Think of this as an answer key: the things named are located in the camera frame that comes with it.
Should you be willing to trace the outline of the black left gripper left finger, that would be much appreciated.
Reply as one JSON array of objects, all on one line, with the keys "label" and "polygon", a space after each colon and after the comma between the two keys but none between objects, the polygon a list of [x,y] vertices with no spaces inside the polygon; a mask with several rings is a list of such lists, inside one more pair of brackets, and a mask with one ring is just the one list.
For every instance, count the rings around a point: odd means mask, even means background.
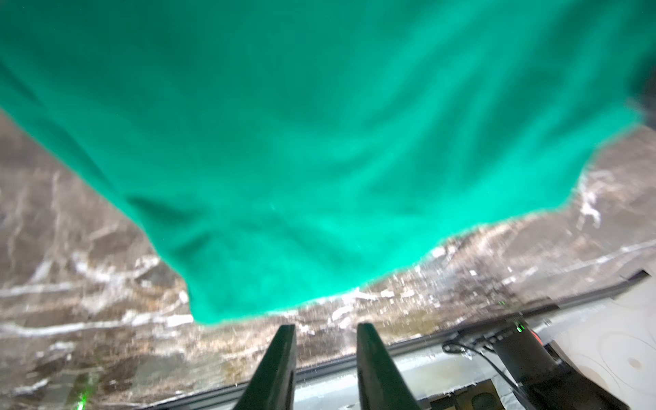
[{"label": "black left gripper left finger", "polygon": [[278,328],[244,394],[234,410],[291,410],[297,372],[297,333],[294,325]]}]

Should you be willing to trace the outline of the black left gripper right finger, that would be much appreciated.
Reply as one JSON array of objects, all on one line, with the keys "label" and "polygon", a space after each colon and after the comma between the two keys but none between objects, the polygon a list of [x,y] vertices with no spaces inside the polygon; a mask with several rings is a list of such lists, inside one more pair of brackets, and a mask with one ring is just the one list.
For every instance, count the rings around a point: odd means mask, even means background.
[{"label": "black left gripper right finger", "polygon": [[356,366],[361,409],[420,410],[373,324],[357,326]]}]

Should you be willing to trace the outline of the green t-shirt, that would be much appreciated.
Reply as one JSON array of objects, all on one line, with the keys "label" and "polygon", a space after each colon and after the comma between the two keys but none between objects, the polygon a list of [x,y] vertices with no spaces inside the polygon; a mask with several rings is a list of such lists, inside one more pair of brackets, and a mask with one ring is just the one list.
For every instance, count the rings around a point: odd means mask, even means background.
[{"label": "green t-shirt", "polygon": [[642,119],[652,1],[4,1],[1,106],[214,325],[565,204]]}]

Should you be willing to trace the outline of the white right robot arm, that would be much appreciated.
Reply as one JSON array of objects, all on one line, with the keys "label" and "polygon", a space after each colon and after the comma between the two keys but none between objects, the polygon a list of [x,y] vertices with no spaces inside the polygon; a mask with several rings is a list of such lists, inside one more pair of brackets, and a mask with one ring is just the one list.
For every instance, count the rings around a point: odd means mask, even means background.
[{"label": "white right robot arm", "polygon": [[[557,362],[527,326],[509,327],[492,350],[529,409],[627,409],[629,406],[565,363]],[[362,409],[418,409],[374,325],[357,326],[356,369]]]}]

